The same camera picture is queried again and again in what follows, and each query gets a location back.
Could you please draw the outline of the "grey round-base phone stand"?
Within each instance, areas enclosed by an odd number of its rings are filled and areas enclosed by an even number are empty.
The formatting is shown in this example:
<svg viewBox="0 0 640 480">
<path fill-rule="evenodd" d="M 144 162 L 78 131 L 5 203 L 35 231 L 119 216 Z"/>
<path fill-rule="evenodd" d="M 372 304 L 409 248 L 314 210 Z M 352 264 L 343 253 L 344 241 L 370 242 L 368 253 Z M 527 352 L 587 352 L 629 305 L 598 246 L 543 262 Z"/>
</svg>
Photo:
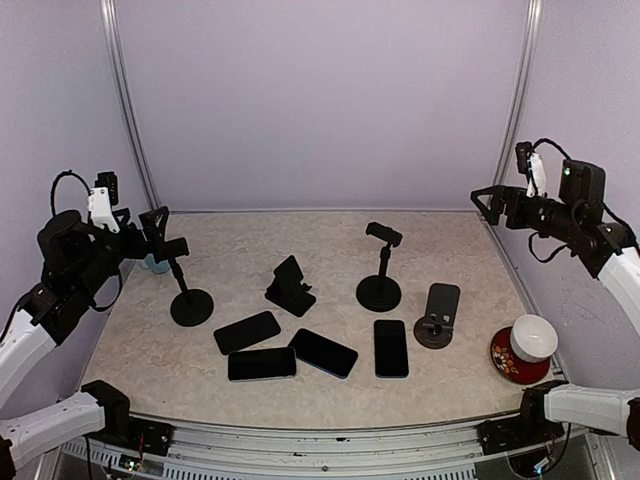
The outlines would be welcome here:
<svg viewBox="0 0 640 480">
<path fill-rule="evenodd" d="M 428 291 L 424 315 L 413 327 L 420 345 L 432 350 L 443 349 L 453 338 L 461 290 L 457 285 L 433 283 Z"/>
</svg>

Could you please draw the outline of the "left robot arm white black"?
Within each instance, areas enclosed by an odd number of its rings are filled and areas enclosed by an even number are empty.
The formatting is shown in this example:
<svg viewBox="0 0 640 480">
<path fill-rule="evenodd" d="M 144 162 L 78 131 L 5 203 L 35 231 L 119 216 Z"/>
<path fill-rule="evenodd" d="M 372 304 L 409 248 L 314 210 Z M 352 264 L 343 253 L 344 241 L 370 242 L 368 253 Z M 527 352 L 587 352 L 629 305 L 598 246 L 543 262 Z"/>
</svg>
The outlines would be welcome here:
<svg viewBox="0 0 640 480">
<path fill-rule="evenodd" d="M 119 211 L 117 229 L 86 223 L 76 210 L 53 216 L 38 233 L 44 257 L 40 283 L 16 303 L 1 335 L 1 400 L 7 402 L 29 372 L 61 346 L 82 317 L 98 305 L 95 296 L 125 260 L 153 255 L 167 261 L 178 282 L 184 275 L 177 262 L 189 253 L 185 238 L 166 240 L 165 207 L 130 222 Z M 67 399 L 1 423 L 1 476 L 15 477 L 32 459 L 78 436 L 98 433 L 121 445 L 140 434 L 130 415 L 130 400 L 115 387 L 96 380 Z"/>
</svg>

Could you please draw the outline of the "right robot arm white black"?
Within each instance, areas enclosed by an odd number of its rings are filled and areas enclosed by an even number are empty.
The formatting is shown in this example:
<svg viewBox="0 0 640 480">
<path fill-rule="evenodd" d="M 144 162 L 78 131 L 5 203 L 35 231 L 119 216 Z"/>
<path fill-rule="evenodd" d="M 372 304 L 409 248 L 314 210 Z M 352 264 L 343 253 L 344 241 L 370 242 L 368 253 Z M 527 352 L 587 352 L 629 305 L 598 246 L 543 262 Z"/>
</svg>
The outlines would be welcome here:
<svg viewBox="0 0 640 480">
<path fill-rule="evenodd" d="M 511 230 L 530 229 L 562 242 L 592 278 L 616 300 L 633 326 L 639 324 L 639 244 L 619 217 L 609 222 L 604 202 L 605 171 L 588 162 L 566 159 L 558 199 L 530 196 L 521 187 L 494 185 L 470 194 L 484 219 L 501 219 Z M 597 389 L 548 381 L 524 391 L 520 414 L 511 426 L 523 444 L 535 442 L 551 423 L 581 425 L 615 434 L 639 446 L 639 392 Z"/>
</svg>

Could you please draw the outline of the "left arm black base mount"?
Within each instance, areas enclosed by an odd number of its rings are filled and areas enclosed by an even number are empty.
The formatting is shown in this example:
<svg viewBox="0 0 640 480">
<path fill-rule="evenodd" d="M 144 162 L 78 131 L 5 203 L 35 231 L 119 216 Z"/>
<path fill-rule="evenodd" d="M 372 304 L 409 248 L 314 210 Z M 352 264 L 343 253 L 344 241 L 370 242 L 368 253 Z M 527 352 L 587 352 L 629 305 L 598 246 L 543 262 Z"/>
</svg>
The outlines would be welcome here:
<svg viewBox="0 0 640 480">
<path fill-rule="evenodd" d="M 173 434 L 174 427 L 169 423 L 130 417 L 124 445 L 141 454 L 166 457 Z"/>
</svg>

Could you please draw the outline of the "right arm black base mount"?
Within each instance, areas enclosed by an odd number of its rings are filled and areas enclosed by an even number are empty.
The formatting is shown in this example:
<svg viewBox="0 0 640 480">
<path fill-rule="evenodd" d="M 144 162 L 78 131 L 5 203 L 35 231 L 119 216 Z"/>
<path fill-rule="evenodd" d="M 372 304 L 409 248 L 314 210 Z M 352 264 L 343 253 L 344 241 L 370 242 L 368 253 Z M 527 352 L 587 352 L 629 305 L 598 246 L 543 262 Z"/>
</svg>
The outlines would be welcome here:
<svg viewBox="0 0 640 480">
<path fill-rule="evenodd" d="M 485 456 L 522 448 L 531 437 L 519 416 L 484 421 L 477 432 Z"/>
</svg>

